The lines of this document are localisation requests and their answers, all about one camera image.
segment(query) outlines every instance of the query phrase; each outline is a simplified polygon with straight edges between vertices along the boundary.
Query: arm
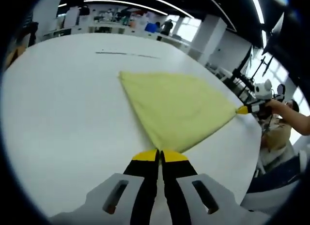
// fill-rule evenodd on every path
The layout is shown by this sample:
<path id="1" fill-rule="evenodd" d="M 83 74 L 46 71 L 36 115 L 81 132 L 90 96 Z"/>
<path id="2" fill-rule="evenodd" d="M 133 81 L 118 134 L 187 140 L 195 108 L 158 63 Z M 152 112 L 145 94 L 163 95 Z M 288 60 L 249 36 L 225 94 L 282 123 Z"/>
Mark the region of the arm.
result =
<path id="1" fill-rule="evenodd" d="M 271 100 L 266 104 L 272 108 L 273 113 L 281 115 L 285 121 L 291 125 L 296 131 L 302 135 L 310 135 L 310 117 L 304 116 L 292 109 L 285 104 Z"/>
<path id="2" fill-rule="evenodd" d="M 261 139 L 261 149 L 266 148 L 266 147 L 267 147 L 267 140 L 266 140 L 266 136 L 263 135 Z"/>

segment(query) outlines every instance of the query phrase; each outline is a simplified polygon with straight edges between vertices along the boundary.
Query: wall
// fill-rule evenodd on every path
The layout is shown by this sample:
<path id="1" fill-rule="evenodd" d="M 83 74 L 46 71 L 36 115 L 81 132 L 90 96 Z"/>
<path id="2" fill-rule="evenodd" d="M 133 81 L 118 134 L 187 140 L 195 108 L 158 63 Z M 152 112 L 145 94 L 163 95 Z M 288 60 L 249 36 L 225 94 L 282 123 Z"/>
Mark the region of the wall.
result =
<path id="1" fill-rule="evenodd" d="M 155 15 L 153 22 L 160 22 L 160 25 L 163 25 L 164 22 L 166 21 L 167 16 L 164 15 Z"/>
<path id="2" fill-rule="evenodd" d="M 304 149 L 308 144 L 310 144 L 310 137 L 301 136 L 293 145 L 295 153 L 298 153 L 299 150 Z"/>
<path id="3" fill-rule="evenodd" d="M 200 51 L 204 52 L 205 46 L 210 39 L 214 27 L 217 25 L 219 17 L 213 15 L 207 15 L 204 21 L 200 24 L 194 39 L 191 43 L 191 47 Z"/>
<path id="4" fill-rule="evenodd" d="M 226 28 L 227 28 L 226 23 L 223 21 L 223 19 L 219 18 L 209 40 L 208 40 L 208 42 L 204 48 L 203 54 L 201 55 L 201 57 L 198 60 L 199 63 L 202 64 L 203 66 L 205 66 L 207 64 L 211 55 L 217 49 L 217 46 L 219 45 L 220 41 L 222 40 Z"/>
<path id="5" fill-rule="evenodd" d="M 232 72 L 246 56 L 250 46 L 250 42 L 226 30 L 209 62 Z"/>
<path id="6" fill-rule="evenodd" d="M 33 9 L 33 22 L 38 22 L 37 41 L 48 31 L 50 23 L 56 18 L 60 0 L 40 0 Z"/>
<path id="7" fill-rule="evenodd" d="M 290 100 L 293 98 L 293 95 L 297 87 L 289 77 L 286 79 L 284 85 L 285 85 L 285 100 Z"/>

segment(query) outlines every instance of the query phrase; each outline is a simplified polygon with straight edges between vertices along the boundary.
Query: blue object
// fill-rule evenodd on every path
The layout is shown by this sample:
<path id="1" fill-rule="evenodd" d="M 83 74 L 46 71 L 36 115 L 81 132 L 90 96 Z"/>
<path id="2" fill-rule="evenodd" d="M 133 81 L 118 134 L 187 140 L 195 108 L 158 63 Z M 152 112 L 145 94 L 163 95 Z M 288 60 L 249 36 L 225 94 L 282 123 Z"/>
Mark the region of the blue object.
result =
<path id="1" fill-rule="evenodd" d="M 157 31 L 158 27 L 155 23 L 148 23 L 145 27 L 145 31 L 148 31 L 150 33 L 155 33 Z"/>

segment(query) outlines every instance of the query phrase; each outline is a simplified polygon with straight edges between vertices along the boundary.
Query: ceiling light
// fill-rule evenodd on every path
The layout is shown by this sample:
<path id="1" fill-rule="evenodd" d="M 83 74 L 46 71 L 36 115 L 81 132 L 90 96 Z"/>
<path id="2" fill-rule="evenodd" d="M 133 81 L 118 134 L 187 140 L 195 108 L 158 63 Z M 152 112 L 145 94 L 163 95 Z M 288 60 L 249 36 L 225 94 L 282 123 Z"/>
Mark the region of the ceiling light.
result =
<path id="1" fill-rule="evenodd" d="M 256 12 L 257 12 L 257 15 L 258 15 L 258 19 L 260 20 L 260 23 L 264 24 L 265 21 L 264 21 L 264 17 L 263 17 L 263 13 L 262 13 L 262 9 L 261 9 L 260 3 L 258 2 L 258 0 L 253 0 L 253 3 L 255 5 L 255 9 L 256 9 Z"/>
<path id="2" fill-rule="evenodd" d="M 66 5 L 67 5 L 67 3 L 61 4 L 61 5 L 59 5 L 58 7 L 63 7 L 63 6 L 66 6 Z"/>
<path id="3" fill-rule="evenodd" d="M 164 4 L 168 5 L 168 6 L 171 6 L 172 8 L 174 8 L 174 9 L 176 9 L 176 10 L 182 12 L 183 14 L 185 14 L 186 16 L 188 16 L 188 17 L 190 17 L 190 18 L 195 18 L 194 16 L 190 15 L 190 14 L 187 13 L 186 11 L 182 10 L 182 9 L 179 8 L 179 7 L 176 7 L 176 6 L 172 5 L 172 4 L 170 4 L 169 2 L 166 2 L 166 1 L 163 1 L 163 0 L 156 0 L 156 1 L 159 1 L 159 2 L 161 2 L 161 3 L 164 3 Z"/>
<path id="4" fill-rule="evenodd" d="M 263 48 L 267 45 L 267 37 L 266 37 L 266 31 L 262 30 L 262 38 L 263 38 Z"/>
<path id="5" fill-rule="evenodd" d="M 139 6 L 139 7 L 143 7 L 145 9 L 151 10 L 151 11 L 155 11 L 155 12 L 160 13 L 162 15 L 168 15 L 167 13 L 159 11 L 159 10 L 156 10 L 154 8 L 151 8 L 151 7 L 148 7 L 148 6 L 143 6 L 143 5 L 132 3 L 132 2 L 128 2 L 128 1 L 118 1 L 118 0 L 84 0 L 84 2 L 94 2 L 94 1 L 97 1 L 97 2 L 101 2 L 101 1 L 104 1 L 104 2 L 116 2 L 116 3 L 128 4 L 128 5 L 133 5 L 133 6 Z"/>

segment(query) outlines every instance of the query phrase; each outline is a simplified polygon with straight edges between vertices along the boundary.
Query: window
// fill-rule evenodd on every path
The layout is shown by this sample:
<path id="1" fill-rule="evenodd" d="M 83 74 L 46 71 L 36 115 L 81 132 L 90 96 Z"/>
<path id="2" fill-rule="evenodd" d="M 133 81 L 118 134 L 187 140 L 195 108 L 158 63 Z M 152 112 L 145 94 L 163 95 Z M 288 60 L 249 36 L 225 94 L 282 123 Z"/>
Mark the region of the window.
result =
<path id="1" fill-rule="evenodd" d="M 294 95 L 293 95 L 293 99 L 297 102 L 297 104 L 299 105 L 299 112 L 305 116 L 309 116 L 310 115 L 310 109 L 309 109 L 309 105 L 307 103 L 306 98 L 304 97 L 302 91 L 300 90 L 299 87 L 297 87 Z M 290 136 L 290 142 L 292 145 L 294 145 L 294 143 L 301 137 L 301 134 L 298 133 L 295 129 L 292 129 L 291 131 L 291 136 Z"/>
<path id="2" fill-rule="evenodd" d="M 195 18 L 184 18 L 179 30 L 177 31 L 177 35 L 192 42 L 201 22 L 201 20 Z"/>
<path id="3" fill-rule="evenodd" d="M 268 63 L 271 59 L 271 55 L 269 53 L 266 53 L 264 55 L 262 55 L 263 50 L 260 49 L 253 62 L 252 62 L 252 66 L 250 68 L 250 70 L 247 72 L 248 77 L 252 77 L 256 71 L 256 69 L 258 68 L 258 66 L 261 63 L 261 59 L 265 57 L 265 63 Z M 269 69 L 267 70 L 266 74 L 264 76 L 262 76 L 264 70 L 266 68 L 266 65 L 262 65 L 257 74 L 254 77 L 254 82 L 255 83 L 262 83 L 265 82 L 267 79 L 269 79 L 271 81 L 272 84 L 272 89 L 274 90 L 275 93 L 277 93 L 277 87 L 279 84 L 284 84 L 285 81 L 288 78 L 288 72 L 286 71 L 286 69 L 277 61 L 277 59 L 273 58 Z M 309 105 L 307 103 L 307 100 L 304 97 L 304 94 L 302 93 L 302 91 L 300 90 L 300 88 L 298 87 L 294 94 L 293 94 L 293 99 L 297 102 L 297 104 L 299 105 L 299 112 L 303 115 L 309 116 L 310 115 L 310 109 L 309 109 Z M 294 145 L 294 143 L 301 137 L 301 134 L 299 134 L 296 130 L 292 129 L 291 130 L 291 136 L 290 136 L 290 142 L 292 145 Z"/>
<path id="4" fill-rule="evenodd" d="M 167 16 L 166 21 L 169 20 L 169 19 L 171 19 L 173 22 L 177 22 L 178 19 L 179 19 L 179 16 L 177 16 L 177 15 L 169 15 L 169 16 Z"/>
<path id="5" fill-rule="evenodd" d="M 262 55 L 263 50 L 260 49 L 253 62 L 252 62 L 252 66 L 250 68 L 250 70 L 248 71 L 247 75 L 249 77 L 252 77 L 255 73 L 255 71 L 257 70 L 258 66 L 261 63 L 261 59 L 263 59 L 265 57 L 265 63 L 268 64 L 269 61 L 271 60 L 272 56 L 269 53 L 266 53 L 264 55 Z M 267 79 L 269 79 L 271 81 L 272 84 L 272 89 L 274 90 L 275 93 L 277 93 L 277 87 L 279 84 L 284 84 L 287 77 L 288 77 L 288 72 L 286 71 L 285 68 L 283 68 L 283 66 L 277 61 L 277 59 L 273 58 L 270 62 L 270 66 L 267 70 L 267 72 L 265 73 L 264 76 L 263 72 L 266 69 L 266 65 L 263 64 L 258 72 L 256 73 L 255 77 L 254 77 L 254 82 L 255 83 L 263 83 L 265 82 Z"/>

